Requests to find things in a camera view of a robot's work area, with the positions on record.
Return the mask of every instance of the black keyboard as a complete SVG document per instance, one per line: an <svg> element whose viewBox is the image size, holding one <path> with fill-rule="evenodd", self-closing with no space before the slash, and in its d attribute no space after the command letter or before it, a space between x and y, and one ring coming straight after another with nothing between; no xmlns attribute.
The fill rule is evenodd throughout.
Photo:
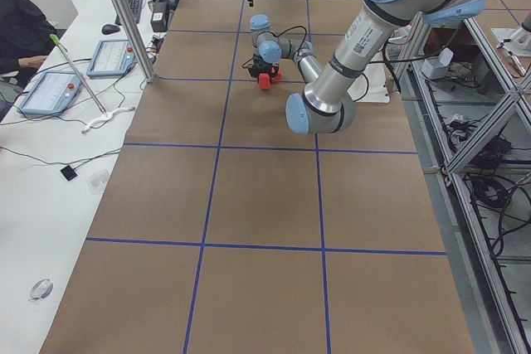
<svg viewBox="0 0 531 354"><path fill-rule="evenodd" d="M129 3L129 8L133 12L134 21L138 24L140 22L140 14L142 13L142 1L143 0L127 0ZM122 25L119 22L119 17L116 16L116 25Z"/></svg>

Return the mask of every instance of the black connector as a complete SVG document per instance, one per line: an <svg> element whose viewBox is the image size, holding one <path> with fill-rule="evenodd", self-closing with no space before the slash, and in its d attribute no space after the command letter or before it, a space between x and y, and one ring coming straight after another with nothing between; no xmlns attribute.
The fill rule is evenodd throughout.
<svg viewBox="0 0 531 354"><path fill-rule="evenodd" d="M65 177L65 179L68 182L77 177L76 171L70 165L66 165L65 167L63 167L61 169L61 174Z"/></svg>

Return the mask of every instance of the computer mouse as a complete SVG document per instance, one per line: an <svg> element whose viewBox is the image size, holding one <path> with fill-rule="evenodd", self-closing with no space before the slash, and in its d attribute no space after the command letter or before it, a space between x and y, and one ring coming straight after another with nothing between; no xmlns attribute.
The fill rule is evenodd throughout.
<svg viewBox="0 0 531 354"><path fill-rule="evenodd" d="M105 24L101 28L101 33L109 35L111 33L119 32L119 26L115 24Z"/></svg>

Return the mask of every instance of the blue cap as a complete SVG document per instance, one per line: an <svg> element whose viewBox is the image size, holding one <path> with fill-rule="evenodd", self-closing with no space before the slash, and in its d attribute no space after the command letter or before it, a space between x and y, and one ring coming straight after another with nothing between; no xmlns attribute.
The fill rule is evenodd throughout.
<svg viewBox="0 0 531 354"><path fill-rule="evenodd" d="M251 30L252 31L259 31L260 29L268 29L269 24L269 17L265 14L256 14L255 16L251 17L250 22Z"/></svg>
<svg viewBox="0 0 531 354"><path fill-rule="evenodd" d="M263 41L258 46L258 53L265 62L277 62L282 57L282 49L276 41Z"/></svg>
<svg viewBox="0 0 531 354"><path fill-rule="evenodd" d="M308 134L308 111L299 93L294 93L288 97L288 102L285 104L285 118L293 133Z"/></svg>

